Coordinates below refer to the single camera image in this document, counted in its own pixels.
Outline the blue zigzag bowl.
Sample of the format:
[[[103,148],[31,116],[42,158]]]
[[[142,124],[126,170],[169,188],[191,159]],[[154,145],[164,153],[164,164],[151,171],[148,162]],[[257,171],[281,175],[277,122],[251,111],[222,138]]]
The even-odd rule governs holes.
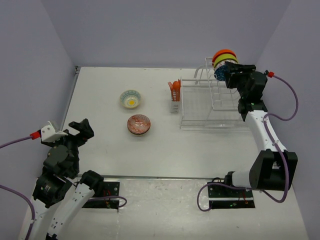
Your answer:
[[[214,71],[215,79],[218,81],[226,81],[226,74],[229,72],[228,66],[224,63]]]

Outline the floral orange flower bowl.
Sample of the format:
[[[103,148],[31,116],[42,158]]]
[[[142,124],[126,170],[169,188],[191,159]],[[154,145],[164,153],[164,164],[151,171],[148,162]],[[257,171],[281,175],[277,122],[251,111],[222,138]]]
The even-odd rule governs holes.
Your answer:
[[[142,131],[142,132],[130,131],[131,134],[133,134],[134,136],[138,136],[138,137],[144,136],[144,135],[146,135],[148,132],[149,132],[148,130]]]

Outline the red patterned bowl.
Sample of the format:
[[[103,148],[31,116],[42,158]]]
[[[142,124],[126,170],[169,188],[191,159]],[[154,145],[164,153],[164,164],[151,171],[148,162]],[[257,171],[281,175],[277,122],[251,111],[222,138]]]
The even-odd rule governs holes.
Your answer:
[[[135,114],[129,117],[127,120],[127,129],[128,131],[134,132],[142,132],[142,131],[149,131],[151,128],[151,121],[150,119],[143,114]]]

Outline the yellow blue sun bowl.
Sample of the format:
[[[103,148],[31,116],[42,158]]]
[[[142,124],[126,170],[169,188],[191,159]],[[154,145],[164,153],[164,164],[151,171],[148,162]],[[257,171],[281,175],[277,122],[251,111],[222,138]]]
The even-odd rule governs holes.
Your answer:
[[[124,91],[120,97],[121,105],[126,109],[135,109],[137,108],[142,100],[141,94],[136,90],[126,90]]]

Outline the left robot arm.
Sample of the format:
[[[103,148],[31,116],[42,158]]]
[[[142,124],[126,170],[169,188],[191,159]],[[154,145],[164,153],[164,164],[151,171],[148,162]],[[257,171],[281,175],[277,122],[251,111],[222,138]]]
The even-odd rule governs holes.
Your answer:
[[[72,180],[80,172],[79,147],[94,137],[94,131],[86,118],[81,122],[70,122],[69,127],[78,133],[73,135],[67,129],[57,130],[48,121],[35,134],[50,149],[29,200],[31,219],[23,224],[18,237],[20,240],[62,239],[63,232],[85,203],[103,193],[103,177],[89,170],[82,174],[71,199],[61,205],[73,186]]]

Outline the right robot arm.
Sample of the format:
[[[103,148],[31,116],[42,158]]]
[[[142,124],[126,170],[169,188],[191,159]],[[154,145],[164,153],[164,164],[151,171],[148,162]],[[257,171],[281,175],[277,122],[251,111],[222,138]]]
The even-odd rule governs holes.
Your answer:
[[[248,171],[231,171],[224,178],[223,191],[233,197],[243,189],[282,191],[291,187],[298,163],[295,152],[288,151],[275,133],[272,114],[262,100],[263,91],[272,72],[256,70],[255,65],[225,63],[225,84],[239,93],[238,112],[249,127],[258,155]]]

